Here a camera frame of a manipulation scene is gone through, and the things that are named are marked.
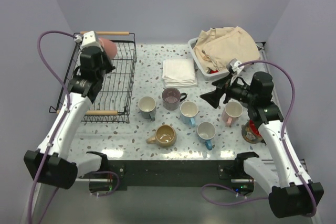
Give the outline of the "purple mug black handle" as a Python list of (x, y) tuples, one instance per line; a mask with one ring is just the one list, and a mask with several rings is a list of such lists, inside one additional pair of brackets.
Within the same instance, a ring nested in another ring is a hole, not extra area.
[(166, 88), (162, 92), (163, 106), (169, 111), (176, 110), (186, 98), (187, 94), (176, 88)]

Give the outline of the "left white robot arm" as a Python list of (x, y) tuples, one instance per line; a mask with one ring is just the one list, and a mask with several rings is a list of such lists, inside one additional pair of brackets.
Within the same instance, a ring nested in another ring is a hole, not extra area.
[(100, 152), (89, 151), (77, 163), (68, 161), (68, 155), (81, 120), (102, 89), (104, 76), (113, 69), (100, 45), (82, 48), (80, 74), (70, 80), (64, 104), (52, 128), (35, 151), (24, 155), (34, 183), (69, 189), (76, 178), (90, 172), (97, 178), (108, 174), (107, 157)]

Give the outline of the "salmon pink mug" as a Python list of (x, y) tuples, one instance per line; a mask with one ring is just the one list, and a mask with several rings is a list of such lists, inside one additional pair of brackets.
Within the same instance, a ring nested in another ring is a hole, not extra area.
[(113, 60), (118, 52), (116, 44), (105, 38), (99, 38), (99, 43), (105, 50), (107, 56)]

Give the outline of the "light blue faceted mug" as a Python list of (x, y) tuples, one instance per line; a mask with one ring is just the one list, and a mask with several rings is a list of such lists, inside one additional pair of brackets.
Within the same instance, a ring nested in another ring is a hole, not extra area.
[(198, 114), (198, 106), (192, 101), (185, 101), (180, 106), (181, 120), (191, 127), (196, 126), (195, 118)]

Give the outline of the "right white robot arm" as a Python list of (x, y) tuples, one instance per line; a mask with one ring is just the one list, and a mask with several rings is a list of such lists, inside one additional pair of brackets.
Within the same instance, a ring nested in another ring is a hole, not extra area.
[(265, 167), (257, 154), (240, 153), (235, 159), (233, 172), (239, 178), (252, 177), (268, 195), (271, 211), (277, 218), (291, 216), (311, 217), (324, 190), (314, 183), (302, 167), (283, 129), (284, 117), (272, 102), (274, 83), (266, 72), (254, 73), (251, 83), (232, 74), (214, 81), (215, 90), (200, 97), (218, 108), (221, 97), (228, 103), (234, 99), (244, 104), (249, 119), (254, 123), (272, 156), (276, 171)]

